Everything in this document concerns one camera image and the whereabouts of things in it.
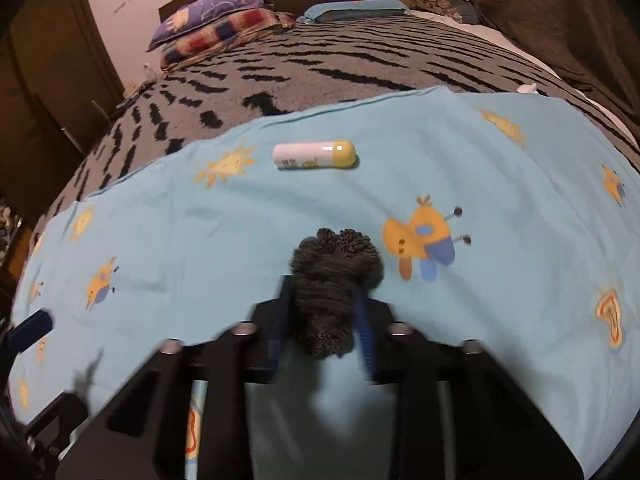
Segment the dark grey yarn ball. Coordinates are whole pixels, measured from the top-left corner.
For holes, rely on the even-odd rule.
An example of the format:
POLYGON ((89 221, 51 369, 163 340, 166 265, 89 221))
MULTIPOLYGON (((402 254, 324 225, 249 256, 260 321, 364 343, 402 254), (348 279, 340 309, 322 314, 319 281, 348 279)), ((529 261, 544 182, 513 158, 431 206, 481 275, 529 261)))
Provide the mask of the dark grey yarn ball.
POLYGON ((384 263, 370 237, 353 229, 322 228, 302 240, 290 263, 294 285, 291 336, 314 359, 352 351, 357 289, 382 282, 384 263))

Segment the light blue printed sheet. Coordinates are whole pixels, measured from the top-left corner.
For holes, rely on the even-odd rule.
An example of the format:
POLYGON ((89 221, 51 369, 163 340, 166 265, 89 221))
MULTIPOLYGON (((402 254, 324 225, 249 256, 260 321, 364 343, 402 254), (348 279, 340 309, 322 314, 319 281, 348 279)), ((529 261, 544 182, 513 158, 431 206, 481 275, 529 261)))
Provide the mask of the light blue printed sheet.
POLYGON ((381 254, 376 296, 444 344, 483 341, 594 474, 639 408, 639 176, 582 114, 536 94, 401 92, 256 119, 54 217, 14 318, 30 422, 59 393, 98 412, 158 344, 199 344, 272 298, 318 229, 381 254), (279 169, 277 144, 349 141, 349 169, 279 169))

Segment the brown wooden wardrobe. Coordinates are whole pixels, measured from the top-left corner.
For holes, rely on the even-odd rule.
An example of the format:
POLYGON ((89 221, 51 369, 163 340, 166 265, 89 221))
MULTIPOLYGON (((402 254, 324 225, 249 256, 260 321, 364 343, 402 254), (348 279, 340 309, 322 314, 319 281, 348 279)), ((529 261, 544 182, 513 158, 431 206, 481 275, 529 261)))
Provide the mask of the brown wooden wardrobe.
POLYGON ((25 0, 1 39, 1 195, 27 223, 107 132, 123 91, 88 0, 25 0))

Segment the small white yellow tube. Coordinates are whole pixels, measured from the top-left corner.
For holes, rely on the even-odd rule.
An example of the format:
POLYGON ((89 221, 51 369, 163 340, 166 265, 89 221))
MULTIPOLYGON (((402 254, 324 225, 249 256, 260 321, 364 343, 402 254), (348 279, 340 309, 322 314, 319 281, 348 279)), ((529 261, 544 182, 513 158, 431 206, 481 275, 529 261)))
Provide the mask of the small white yellow tube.
POLYGON ((271 158, 279 169, 349 169, 356 165, 357 153, 349 141, 277 144, 271 158))

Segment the plaid red blue pillow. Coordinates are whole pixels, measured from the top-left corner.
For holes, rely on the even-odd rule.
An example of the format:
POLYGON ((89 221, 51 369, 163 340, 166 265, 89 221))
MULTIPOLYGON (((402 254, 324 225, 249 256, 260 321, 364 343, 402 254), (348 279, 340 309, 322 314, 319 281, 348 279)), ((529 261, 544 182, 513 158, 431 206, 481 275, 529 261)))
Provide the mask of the plaid red blue pillow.
POLYGON ((295 25, 295 18, 285 12, 264 8, 235 12, 169 41, 160 51, 160 69, 171 72, 295 25))

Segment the grey black patterned blanket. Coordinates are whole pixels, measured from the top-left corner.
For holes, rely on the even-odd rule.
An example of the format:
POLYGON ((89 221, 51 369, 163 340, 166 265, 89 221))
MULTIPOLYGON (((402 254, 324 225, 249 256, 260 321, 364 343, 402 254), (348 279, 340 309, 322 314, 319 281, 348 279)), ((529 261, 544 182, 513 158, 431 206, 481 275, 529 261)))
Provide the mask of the grey black patterned blanket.
POLYGON ((510 44, 416 16, 297 25, 169 73, 142 91, 100 137, 36 224, 153 159, 262 116, 445 86, 453 92, 513 92, 536 84, 588 117, 632 166, 639 150, 605 112, 510 44))

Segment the purple pillow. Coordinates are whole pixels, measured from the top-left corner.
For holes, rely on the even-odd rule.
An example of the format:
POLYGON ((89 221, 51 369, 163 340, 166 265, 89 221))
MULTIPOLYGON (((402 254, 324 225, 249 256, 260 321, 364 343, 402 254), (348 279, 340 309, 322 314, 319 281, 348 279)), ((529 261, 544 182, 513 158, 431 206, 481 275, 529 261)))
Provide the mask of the purple pillow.
POLYGON ((218 18, 233 12, 260 8, 263 4, 264 0, 196 0, 160 21, 160 26, 149 43, 148 51, 151 52, 187 32, 213 23, 218 18))

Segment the dark brown curtain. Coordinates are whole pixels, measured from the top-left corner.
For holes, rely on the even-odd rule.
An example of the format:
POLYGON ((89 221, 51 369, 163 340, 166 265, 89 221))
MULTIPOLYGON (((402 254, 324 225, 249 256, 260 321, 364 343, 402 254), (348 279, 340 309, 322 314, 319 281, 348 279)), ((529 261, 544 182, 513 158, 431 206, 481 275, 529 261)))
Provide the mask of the dark brown curtain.
POLYGON ((639 133, 639 0, 471 0, 480 20, 639 133))

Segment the light blue pillow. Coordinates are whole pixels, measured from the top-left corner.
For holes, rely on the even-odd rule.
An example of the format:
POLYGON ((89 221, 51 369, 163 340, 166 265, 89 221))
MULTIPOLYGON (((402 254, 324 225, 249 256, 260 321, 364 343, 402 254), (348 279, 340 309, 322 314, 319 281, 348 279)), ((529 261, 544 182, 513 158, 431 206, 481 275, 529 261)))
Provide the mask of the light blue pillow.
POLYGON ((316 24, 356 20, 356 18, 388 18, 408 13, 408 6, 398 0, 337 1, 317 3, 308 8, 297 21, 303 24, 316 24))

